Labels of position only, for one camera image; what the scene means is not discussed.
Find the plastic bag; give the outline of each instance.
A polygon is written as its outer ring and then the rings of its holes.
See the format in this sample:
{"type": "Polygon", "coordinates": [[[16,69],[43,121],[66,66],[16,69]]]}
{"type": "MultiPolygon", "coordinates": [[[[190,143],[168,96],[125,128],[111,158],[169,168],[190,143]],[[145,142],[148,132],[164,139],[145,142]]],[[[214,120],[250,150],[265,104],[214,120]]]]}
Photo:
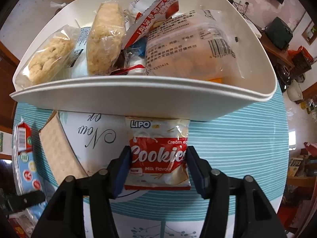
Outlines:
{"type": "Polygon", "coordinates": [[[145,49],[147,38],[143,37],[124,50],[127,75],[145,75],[145,49]]]}
{"type": "Polygon", "coordinates": [[[132,163],[125,189],[188,190],[189,120],[126,117],[132,163]]]}
{"type": "Polygon", "coordinates": [[[126,32],[122,43],[122,49],[129,47],[140,38],[147,35],[152,29],[161,25],[166,19],[173,16],[179,10],[178,0],[156,0],[137,18],[126,32]]]}
{"type": "Polygon", "coordinates": [[[51,34],[33,53],[16,76],[22,88],[51,81],[73,51],[80,29],[65,25],[51,34]]]}
{"type": "Polygon", "coordinates": [[[58,9],[62,9],[66,6],[66,3],[62,3],[62,4],[59,4],[59,3],[55,3],[55,2],[50,2],[50,7],[51,8],[58,8],[58,9]]]}
{"type": "Polygon", "coordinates": [[[317,143],[304,142],[304,146],[309,155],[317,157],[317,143]]]}
{"type": "Polygon", "coordinates": [[[299,53],[302,53],[304,55],[304,57],[306,58],[306,60],[310,63],[314,62],[314,58],[310,55],[310,53],[307,51],[307,49],[303,46],[300,46],[297,51],[295,50],[287,50],[289,56],[291,57],[291,59],[293,59],[293,57],[299,53]]]}
{"type": "Polygon", "coordinates": [[[52,79],[54,81],[87,77],[86,41],[91,27],[80,29],[80,35],[69,63],[52,79]]]}
{"type": "Polygon", "coordinates": [[[89,75],[109,75],[113,71],[125,34],[125,19],[118,2],[102,3],[87,38],[89,75]]]}
{"type": "Polygon", "coordinates": [[[127,12],[132,24],[155,2],[158,0],[135,0],[129,4],[127,12]]]}
{"type": "Polygon", "coordinates": [[[235,53],[221,29],[223,12],[196,10],[169,19],[147,40],[147,75],[221,82],[241,77],[235,53]]]}
{"type": "MultiPolygon", "coordinates": [[[[32,130],[23,119],[15,126],[13,139],[13,166],[18,195],[43,190],[42,178],[37,173],[32,147],[32,130]]],[[[26,209],[29,219],[36,224],[47,202],[26,209]]]]}

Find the white plastic tray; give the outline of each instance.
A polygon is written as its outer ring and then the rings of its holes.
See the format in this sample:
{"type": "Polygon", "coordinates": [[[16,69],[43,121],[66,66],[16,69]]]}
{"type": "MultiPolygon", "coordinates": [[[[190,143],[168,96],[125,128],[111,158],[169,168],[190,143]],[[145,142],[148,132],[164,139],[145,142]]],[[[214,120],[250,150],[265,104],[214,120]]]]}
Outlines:
{"type": "MultiPolygon", "coordinates": [[[[65,24],[91,25],[100,3],[107,0],[76,0],[62,9],[34,39],[14,76],[37,47],[65,24]]],[[[133,0],[116,0],[123,8],[133,0]]],[[[261,43],[227,0],[179,0],[180,13],[194,9],[226,11],[224,26],[230,36],[244,79],[227,80],[234,86],[191,79],[148,76],[86,77],[36,85],[11,97],[40,108],[77,112],[185,118],[208,121],[253,102],[269,100],[276,90],[276,76],[261,43]]]]}

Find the barcode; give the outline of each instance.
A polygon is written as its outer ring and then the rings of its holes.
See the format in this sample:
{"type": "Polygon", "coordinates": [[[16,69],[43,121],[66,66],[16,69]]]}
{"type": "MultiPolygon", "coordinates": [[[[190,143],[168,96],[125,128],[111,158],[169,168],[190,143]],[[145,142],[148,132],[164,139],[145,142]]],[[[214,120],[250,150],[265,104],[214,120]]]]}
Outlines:
{"type": "Polygon", "coordinates": [[[229,45],[222,38],[208,40],[208,43],[213,57],[222,57],[224,55],[231,54],[231,49],[229,45]]]}
{"type": "Polygon", "coordinates": [[[18,152],[26,150],[25,128],[18,128],[18,152]]]}

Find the red and white wrapper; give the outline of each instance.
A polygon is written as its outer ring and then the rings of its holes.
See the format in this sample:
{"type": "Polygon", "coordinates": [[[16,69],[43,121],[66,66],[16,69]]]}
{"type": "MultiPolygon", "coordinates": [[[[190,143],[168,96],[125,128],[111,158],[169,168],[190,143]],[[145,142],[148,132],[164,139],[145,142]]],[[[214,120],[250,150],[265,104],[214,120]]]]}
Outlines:
{"type": "Polygon", "coordinates": [[[158,0],[135,0],[129,4],[127,9],[132,24],[155,2],[158,0]]]}
{"type": "Polygon", "coordinates": [[[304,142],[304,146],[308,154],[317,157],[317,143],[304,142]]]}
{"type": "Polygon", "coordinates": [[[129,27],[122,49],[125,49],[145,36],[154,28],[162,24],[166,19],[173,16],[179,10],[178,0],[156,0],[144,11],[142,15],[137,14],[136,22],[129,27]]]}
{"type": "Polygon", "coordinates": [[[125,189],[189,190],[189,120],[126,117],[132,163],[125,189]]]}

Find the blue striped tablecloth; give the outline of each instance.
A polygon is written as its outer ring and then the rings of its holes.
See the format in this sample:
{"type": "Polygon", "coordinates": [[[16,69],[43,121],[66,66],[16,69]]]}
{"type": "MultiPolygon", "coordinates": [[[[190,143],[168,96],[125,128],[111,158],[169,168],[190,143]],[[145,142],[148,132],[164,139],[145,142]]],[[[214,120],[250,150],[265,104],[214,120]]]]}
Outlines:
{"type": "MultiPolygon", "coordinates": [[[[57,186],[38,135],[51,112],[19,103],[14,124],[22,117],[31,126],[38,172],[57,186]]],[[[279,89],[268,102],[252,104],[210,122],[191,121],[188,144],[194,145],[200,157],[207,159],[213,168],[228,176],[254,176],[270,201],[283,194],[288,164],[288,127],[279,89]]],[[[208,201],[201,199],[194,187],[189,191],[148,191],[133,200],[111,204],[114,213],[161,221],[161,237],[164,234],[173,236],[162,231],[162,223],[203,221],[207,206],[208,201]]],[[[231,198],[229,215],[234,214],[234,207],[234,198],[231,198]]]]}

